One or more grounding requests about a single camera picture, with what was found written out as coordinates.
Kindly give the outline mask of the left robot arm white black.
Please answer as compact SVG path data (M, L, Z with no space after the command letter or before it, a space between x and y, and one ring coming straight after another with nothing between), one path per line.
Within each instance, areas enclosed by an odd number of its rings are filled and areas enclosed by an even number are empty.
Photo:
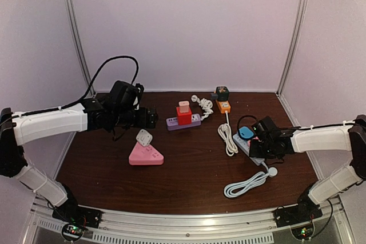
M82 98L75 103L47 110L1 111L1 175L16 178L34 193L43 196L60 218L77 223L84 218L71 190L28 163L23 146L38 139L63 133L115 127L153 129L158 121L154 108L140 106L143 85L117 81L102 99Z

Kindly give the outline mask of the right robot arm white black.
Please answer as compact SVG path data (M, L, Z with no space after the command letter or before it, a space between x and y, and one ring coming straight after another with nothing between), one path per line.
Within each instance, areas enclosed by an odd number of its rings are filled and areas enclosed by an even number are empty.
M365 181L365 115L352 121L310 127L277 127L271 117L252 125L255 138L250 157L283 159L307 151L349 151L352 160L330 176L309 186L298 198L293 217L305 222L318 205L349 187Z

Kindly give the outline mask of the blue plug adapter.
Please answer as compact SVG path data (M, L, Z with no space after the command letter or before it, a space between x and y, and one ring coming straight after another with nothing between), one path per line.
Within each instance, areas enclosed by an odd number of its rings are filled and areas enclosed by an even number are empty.
M255 137L255 133L248 127L243 126L237 130L238 136L245 141L249 141Z

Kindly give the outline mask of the light blue power strip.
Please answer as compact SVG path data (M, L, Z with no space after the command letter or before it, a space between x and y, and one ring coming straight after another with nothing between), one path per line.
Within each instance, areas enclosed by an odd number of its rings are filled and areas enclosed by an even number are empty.
M249 159L254 162L257 166L262 165L265 162L264 158L256 158L256 157L250 157L249 156L249 143L243 139L241 139L238 134L235 134L233 136L233 141L236 144L236 146L244 152L244 154L249 157Z

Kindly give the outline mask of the white cube plug adapter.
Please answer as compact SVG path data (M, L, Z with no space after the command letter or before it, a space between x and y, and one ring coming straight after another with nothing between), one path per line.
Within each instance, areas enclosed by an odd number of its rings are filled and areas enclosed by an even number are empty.
M150 145L151 141L153 139L153 136L151 135L151 133L149 133L147 130L145 129L141 129L137 136L136 136L136 141L143 147L147 147Z

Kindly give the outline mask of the pink plug adapter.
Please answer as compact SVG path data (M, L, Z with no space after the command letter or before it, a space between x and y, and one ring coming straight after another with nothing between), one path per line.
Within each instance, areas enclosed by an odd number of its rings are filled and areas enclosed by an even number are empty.
M249 145L249 147L250 148L255 148L255 147L258 147L258 146L260 146L260 140L258 140L258 139L251 139L249 142L248 142L248 145Z

